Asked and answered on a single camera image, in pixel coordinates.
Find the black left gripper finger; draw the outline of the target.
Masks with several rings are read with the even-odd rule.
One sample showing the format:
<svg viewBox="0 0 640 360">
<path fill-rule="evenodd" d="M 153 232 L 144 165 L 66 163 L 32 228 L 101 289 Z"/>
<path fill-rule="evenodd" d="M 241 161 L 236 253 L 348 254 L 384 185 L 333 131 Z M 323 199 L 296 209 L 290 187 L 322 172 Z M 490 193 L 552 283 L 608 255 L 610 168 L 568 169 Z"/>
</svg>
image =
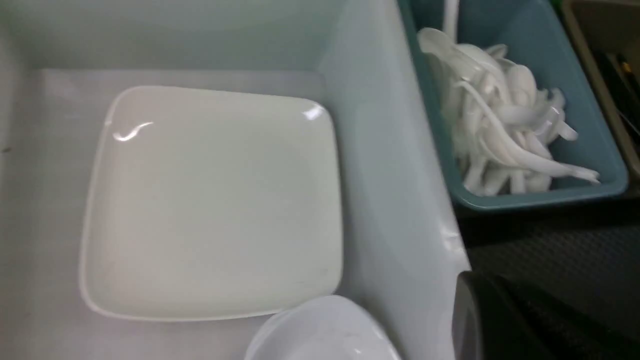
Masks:
<svg viewBox="0 0 640 360">
<path fill-rule="evenodd" d="M 491 273 L 456 279 L 451 321 L 457 360 L 637 360 L 639 342 L 543 289 Z"/>
</svg>

